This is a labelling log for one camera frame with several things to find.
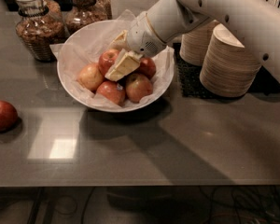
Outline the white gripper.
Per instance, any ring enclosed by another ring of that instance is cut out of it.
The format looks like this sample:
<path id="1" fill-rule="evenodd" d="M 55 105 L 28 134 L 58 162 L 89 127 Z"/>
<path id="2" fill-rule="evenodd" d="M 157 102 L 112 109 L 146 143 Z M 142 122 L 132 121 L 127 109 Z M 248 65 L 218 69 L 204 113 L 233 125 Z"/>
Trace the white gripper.
<path id="1" fill-rule="evenodd" d="M 117 49 L 120 53 L 115 63 L 105 74 L 105 78 L 111 81 L 119 81 L 140 66 L 143 55 L 154 57 L 163 51 L 166 45 L 156 35 L 147 13 L 142 12 L 132 21 L 128 32 L 122 30 L 108 47 Z"/>

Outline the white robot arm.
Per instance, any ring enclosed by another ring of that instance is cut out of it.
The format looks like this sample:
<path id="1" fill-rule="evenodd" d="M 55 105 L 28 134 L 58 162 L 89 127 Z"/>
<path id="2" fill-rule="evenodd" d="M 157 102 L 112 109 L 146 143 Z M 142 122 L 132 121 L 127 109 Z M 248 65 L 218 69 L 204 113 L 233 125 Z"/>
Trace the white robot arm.
<path id="1" fill-rule="evenodd" d="M 210 21 L 224 25 L 280 83 L 280 9 L 262 0 L 159 0 L 116 44 L 147 57 Z"/>

